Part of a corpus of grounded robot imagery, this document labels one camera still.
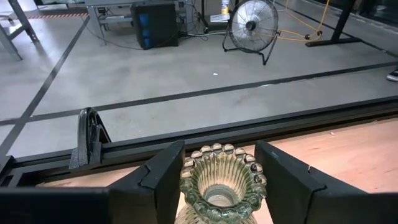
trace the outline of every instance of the floor stripe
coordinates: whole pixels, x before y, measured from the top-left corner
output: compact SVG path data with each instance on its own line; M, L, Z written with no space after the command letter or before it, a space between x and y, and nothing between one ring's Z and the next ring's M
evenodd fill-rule
M19 118L11 118L11 119L6 119L4 121L0 121L0 126L16 124L18 119Z
M158 97L147 98L147 99L143 99L143 100L134 100L134 101L127 101L127 102L122 102L122 103L112 103L112 104L108 104L108 105L95 106L94 109L96 111L113 110L113 109L119 109L119 108L126 108L126 107L130 107L130 106L147 105L147 104L151 104L151 103L160 103L160 102L165 102L165 101L170 101L170 100L180 100L180 99L191 98L191 97L195 97L195 96L204 96L204 95L210 95L210 94L215 94L215 93L223 93L223 92L227 92L227 91L256 88L256 87L263 86L263 85L277 85L277 84L281 84L281 83L296 82L296 81L308 80L308 79L312 79L312 78L330 77L333 75L342 75L342 74L351 73L351 72L360 72L360 71L365 71L365 70L370 70L370 69L375 69L375 68L390 67L390 66L395 66L395 65L398 65L398 62L380 63L380 64L375 64L375 65L367 65L367 66L356 67L356 68L347 68L347 69L335 70L335 71L330 71L330 72L320 72L320 73L314 73L314 74L309 74L309 75L301 75L301 76L297 76L297 77L281 78L278 80L268 80L268 81L262 81L262 82L247 83L247 84L242 84L242 85L214 88L214 89L209 89L209 90L200 90L200 91L192 91L192 92L188 92L188 93L179 93L179 94L174 94L174 95L158 96ZM83 108L75 109L75 110L68 110L68 111L61 111L61 112L56 112L56 113L33 115L29 118L28 122L43 121L46 119L62 118L62 117L66 117L66 116L74 116L74 115L78 115L82 109Z
M58 60L57 64L54 66L53 70L50 72L50 74L44 81L39 92L37 92L37 94L35 95L33 100L30 102L29 106L26 108L25 112L17 120L16 125L12 128L11 132L7 135L7 137L5 138L3 143L0 145L0 158L5 156L8 153L11 146L14 144L15 140L18 138L19 134L21 133L22 129L24 128L26 122L28 122L29 117L32 115L32 113L34 112L37 105L40 103L40 101L44 97L47 90L49 90L52 82L54 81L55 77L58 75L58 72L60 71L60 69L62 68L62 65L65 63L66 59L68 58L69 53L72 51L72 48L77 43L77 40L81 36L81 33L83 33L89 20L90 20L90 18L87 17L86 20L84 21L84 23L81 25L81 27L77 31L76 35L73 37L72 41L69 43L68 47L63 52L60 59Z
M88 16L88 13L74 13L74 14L57 14L57 15L39 15L39 16L26 16L28 19L52 19L52 18L64 18L64 17L80 17Z

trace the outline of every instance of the wooden tabletop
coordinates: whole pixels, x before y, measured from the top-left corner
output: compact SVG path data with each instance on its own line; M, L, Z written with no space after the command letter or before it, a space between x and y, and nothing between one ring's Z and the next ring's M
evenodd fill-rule
M308 134L270 142L298 159L371 192L398 192L398 119ZM245 147L254 153L254 146ZM135 167L42 184L46 187L104 187ZM180 197L178 210L185 205ZM254 213L261 223L272 223L267 205Z

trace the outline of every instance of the fan stand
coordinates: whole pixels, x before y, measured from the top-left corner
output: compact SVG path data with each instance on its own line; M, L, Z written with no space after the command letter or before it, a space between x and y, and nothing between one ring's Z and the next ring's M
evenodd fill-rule
M263 65L266 65L266 64L267 64L267 62L268 62L268 60L269 60L269 57L271 56L272 50L274 49L276 40L278 39L278 36L280 35L280 31L277 31L276 34L275 34L275 36L274 36L274 38L272 39L271 49L269 49L267 58L265 58L265 56L264 56L263 53L258 52L258 51L255 51L255 50L240 49L240 48L237 48L237 47L236 47L236 48L233 48L233 49L227 49L227 48L225 48L225 40L226 40L227 35L229 34L229 25L228 25L228 27L227 27L226 30L227 30L227 32L225 32L224 40L223 40L223 49L224 49L224 52L229 52L229 51L232 51L232 50L242 50L243 52L246 52L246 53L259 54L259 55L261 55L262 64L263 64Z

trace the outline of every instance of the black computer tower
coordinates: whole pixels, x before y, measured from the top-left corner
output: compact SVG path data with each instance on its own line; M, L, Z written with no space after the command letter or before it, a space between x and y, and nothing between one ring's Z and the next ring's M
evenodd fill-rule
M135 2L131 12L137 41L143 49L178 46L179 28L173 1Z

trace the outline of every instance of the bottle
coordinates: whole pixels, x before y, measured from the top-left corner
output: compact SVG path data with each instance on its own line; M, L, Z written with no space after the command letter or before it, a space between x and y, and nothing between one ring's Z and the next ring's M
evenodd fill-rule
M221 0L222 15L227 15L229 13L228 4L229 4L229 0Z

